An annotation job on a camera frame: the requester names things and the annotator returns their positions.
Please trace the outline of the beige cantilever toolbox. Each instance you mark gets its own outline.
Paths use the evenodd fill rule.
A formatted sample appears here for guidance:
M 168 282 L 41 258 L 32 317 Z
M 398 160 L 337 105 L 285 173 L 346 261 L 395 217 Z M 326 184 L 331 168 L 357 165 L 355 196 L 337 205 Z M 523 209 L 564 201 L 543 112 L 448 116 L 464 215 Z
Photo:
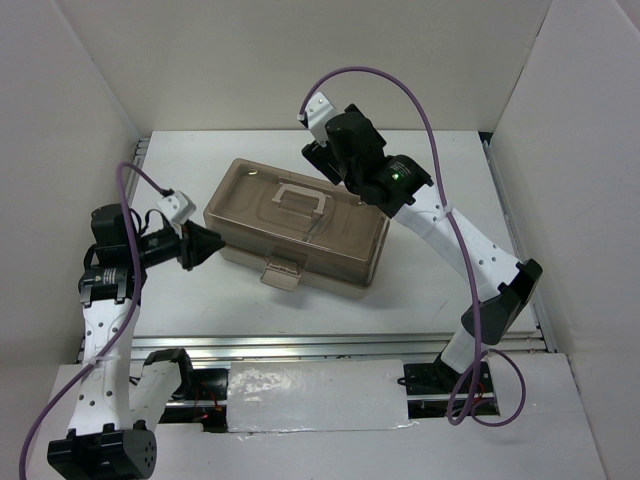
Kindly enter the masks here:
M 261 283 L 355 299 L 373 282 L 390 224 L 343 186 L 241 158 L 203 217 L 226 243 L 222 257 L 260 271 Z

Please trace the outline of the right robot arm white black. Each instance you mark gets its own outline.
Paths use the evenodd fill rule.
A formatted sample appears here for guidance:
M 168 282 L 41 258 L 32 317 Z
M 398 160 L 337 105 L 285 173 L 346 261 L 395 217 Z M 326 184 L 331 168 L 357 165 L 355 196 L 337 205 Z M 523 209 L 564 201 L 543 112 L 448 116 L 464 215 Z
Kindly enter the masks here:
M 542 267 L 505 252 L 458 210 L 443 206 L 431 176 L 406 155 L 385 154 L 385 140 L 355 105 L 339 112 L 316 93 L 300 121 L 314 137 L 302 154 L 317 170 L 413 231 L 464 279 L 475 281 L 482 345 L 498 344 L 529 303 Z

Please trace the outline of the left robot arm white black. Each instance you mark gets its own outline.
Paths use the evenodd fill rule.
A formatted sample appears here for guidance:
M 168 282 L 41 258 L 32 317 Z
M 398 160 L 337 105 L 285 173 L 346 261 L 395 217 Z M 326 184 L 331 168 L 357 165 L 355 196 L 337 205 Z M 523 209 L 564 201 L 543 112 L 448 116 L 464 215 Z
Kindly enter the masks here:
M 95 239 L 79 282 L 85 325 L 84 365 L 65 438 L 50 442 L 47 461 L 65 479 L 148 479 L 158 459 L 155 429 L 171 397 L 196 390 L 183 348 L 150 353 L 130 377 L 135 323 L 148 268 L 177 260 L 187 271 L 224 247 L 221 236 L 192 222 L 196 207 L 180 192 L 157 203 L 162 227 L 128 231 L 133 215 L 119 204 L 93 211 Z

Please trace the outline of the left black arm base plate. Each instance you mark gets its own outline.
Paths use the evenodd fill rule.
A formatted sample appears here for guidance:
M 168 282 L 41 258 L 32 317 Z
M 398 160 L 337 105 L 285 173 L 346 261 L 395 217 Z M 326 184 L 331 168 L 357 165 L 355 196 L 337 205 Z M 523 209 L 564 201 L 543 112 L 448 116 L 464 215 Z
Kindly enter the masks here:
M 130 387 L 135 427 L 154 431 L 160 423 L 226 423 L 227 371 L 182 372 L 176 363 L 145 365 Z

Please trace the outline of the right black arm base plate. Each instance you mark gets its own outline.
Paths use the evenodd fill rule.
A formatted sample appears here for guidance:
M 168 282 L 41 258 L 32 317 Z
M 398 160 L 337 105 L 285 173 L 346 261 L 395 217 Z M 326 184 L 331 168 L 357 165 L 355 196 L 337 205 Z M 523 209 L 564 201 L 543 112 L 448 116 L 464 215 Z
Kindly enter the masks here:
M 498 403 L 489 366 L 481 363 L 479 386 L 474 403 L 479 404 L 478 416 L 497 416 Z M 460 375 L 439 360 L 431 363 L 404 363 L 403 375 L 397 383 L 407 394 L 410 419 L 444 418 L 452 390 Z

